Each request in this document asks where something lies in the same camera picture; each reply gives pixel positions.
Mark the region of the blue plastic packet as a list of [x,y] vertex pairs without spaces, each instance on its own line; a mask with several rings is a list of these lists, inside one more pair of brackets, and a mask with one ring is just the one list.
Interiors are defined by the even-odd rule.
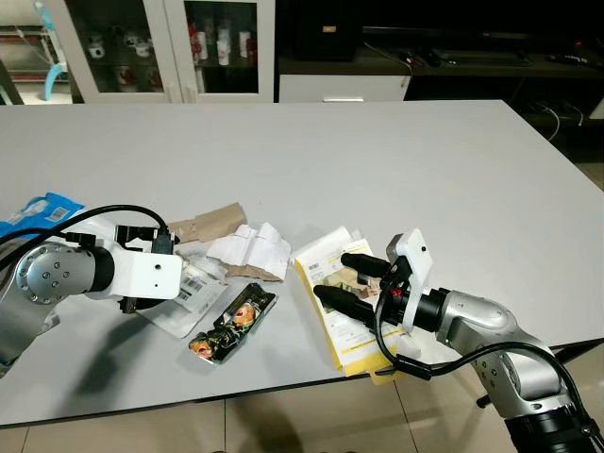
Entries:
[[30,199],[24,208],[9,217],[0,217],[0,236],[12,230],[49,228],[69,219],[85,208],[72,198],[57,193],[47,193]]

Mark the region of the torn brown paper piece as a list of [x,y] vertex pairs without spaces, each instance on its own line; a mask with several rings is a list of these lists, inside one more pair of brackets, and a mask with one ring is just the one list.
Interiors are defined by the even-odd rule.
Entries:
[[233,234],[239,226],[245,224],[246,216],[241,204],[232,203],[193,219],[172,223],[169,229],[182,243],[211,242]]

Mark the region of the black media shelf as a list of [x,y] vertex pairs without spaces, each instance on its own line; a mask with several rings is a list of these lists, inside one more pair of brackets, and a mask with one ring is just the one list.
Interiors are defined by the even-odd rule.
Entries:
[[338,63],[294,57],[294,1],[276,0],[277,83],[410,76],[404,102],[493,99],[515,109],[591,107],[601,96],[603,0],[361,0],[355,57]]

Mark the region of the crumpled white tissue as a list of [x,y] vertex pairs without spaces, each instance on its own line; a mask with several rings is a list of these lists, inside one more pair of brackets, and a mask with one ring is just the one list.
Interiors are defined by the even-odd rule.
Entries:
[[281,281],[288,273],[291,246],[268,223],[259,228],[239,226],[229,236],[215,239],[207,250],[231,277]]

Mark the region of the yellow flat packet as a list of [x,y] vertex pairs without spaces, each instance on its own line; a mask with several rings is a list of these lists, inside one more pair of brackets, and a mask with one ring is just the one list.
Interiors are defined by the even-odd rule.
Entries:
[[374,251],[358,230],[341,226],[310,244],[298,247],[293,254],[294,270],[307,291],[314,313],[319,316],[337,370],[347,377],[367,374],[372,383],[385,384],[401,375],[378,373],[390,363],[380,353],[374,332],[361,321],[338,313],[313,293],[314,286],[328,285],[350,291],[370,308],[376,305],[380,294],[378,281],[374,277],[358,277],[354,269],[344,267],[340,261],[344,253],[371,255]]

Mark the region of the light blue plastic tool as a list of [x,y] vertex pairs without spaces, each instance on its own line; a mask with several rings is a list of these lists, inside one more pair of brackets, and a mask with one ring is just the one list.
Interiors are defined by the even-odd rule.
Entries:
[[52,91],[55,89],[55,83],[62,76],[69,73],[68,61],[66,61],[65,51],[63,43],[61,43],[60,35],[58,35],[55,22],[52,21],[51,13],[49,13],[46,5],[42,1],[35,1],[34,9],[38,12],[40,19],[42,19],[42,27],[44,33],[46,33],[49,39],[49,44],[53,49],[53,56],[49,57],[49,72],[47,77],[44,79],[44,98],[47,102]]

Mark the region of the red and white bottle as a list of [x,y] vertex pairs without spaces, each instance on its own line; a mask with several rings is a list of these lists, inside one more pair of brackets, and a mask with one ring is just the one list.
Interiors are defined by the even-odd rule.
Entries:
[[230,25],[223,22],[216,31],[216,56],[217,64],[228,66],[230,64]]
[[193,64],[199,65],[204,59],[207,59],[208,51],[206,44],[206,30],[192,22],[189,24],[189,34],[191,40],[191,56]]

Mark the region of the white drawer front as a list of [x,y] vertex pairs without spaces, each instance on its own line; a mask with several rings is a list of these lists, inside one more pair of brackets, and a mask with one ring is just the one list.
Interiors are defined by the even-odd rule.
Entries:
[[402,102],[405,75],[281,75],[278,103]]

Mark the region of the white glass door cabinet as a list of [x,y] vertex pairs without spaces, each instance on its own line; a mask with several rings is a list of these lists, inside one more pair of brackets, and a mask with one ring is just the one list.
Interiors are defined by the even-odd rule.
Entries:
[[[275,0],[33,0],[51,13],[69,74],[88,104],[272,103],[276,91]],[[189,24],[206,30],[208,56],[193,64]],[[229,22],[230,64],[216,56],[217,27]],[[150,58],[124,44],[150,39]],[[105,38],[103,59],[88,57],[88,36]]]

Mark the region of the white barcode plastic packet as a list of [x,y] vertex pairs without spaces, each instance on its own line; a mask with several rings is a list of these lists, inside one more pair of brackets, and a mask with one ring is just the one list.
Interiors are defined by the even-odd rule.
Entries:
[[184,256],[184,262],[177,297],[138,311],[155,327],[177,338],[189,336],[227,289],[227,268],[219,260],[193,254]]

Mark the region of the black speaker box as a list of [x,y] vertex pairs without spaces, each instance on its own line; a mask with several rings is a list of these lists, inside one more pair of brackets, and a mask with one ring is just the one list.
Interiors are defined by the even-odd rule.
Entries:
[[294,1],[294,57],[307,61],[350,61],[361,34],[361,0]]

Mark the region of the green snack wrapper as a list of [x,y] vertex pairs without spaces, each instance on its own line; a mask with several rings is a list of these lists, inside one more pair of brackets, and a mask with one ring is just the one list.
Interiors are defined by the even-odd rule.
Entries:
[[247,284],[215,319],[212,328],[199,332],[187,348],[199,359],[220,365],[244,344],[276,302],[276,294],[268,293],[258,283]]

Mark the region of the black table leg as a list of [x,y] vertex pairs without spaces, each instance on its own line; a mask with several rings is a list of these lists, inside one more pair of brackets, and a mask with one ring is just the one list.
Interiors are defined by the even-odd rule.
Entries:
[[556,351],[555,357],[558,360],[561,360],[561,362],[569,362],[570,360],[582,357],[587,351],[591,351],[602,344],[604,344],[604,338],[596,338],[592,341],[561,346],[561,348]]

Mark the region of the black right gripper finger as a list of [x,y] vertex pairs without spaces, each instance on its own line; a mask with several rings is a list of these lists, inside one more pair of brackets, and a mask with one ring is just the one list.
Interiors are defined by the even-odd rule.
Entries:
[[313,288],[320,305],[329,310],[341,313],[363,324],[372,324],[375,319],[375,308],[371,303],[362,301],[350,291],[336,286],[316,285]]
[[385,277],[390,272],[390,263],[388,260],[382,260],[366,254],[344,253],[341,255],[341,264],[344,267],[354,269],[358,275],[367,277]]

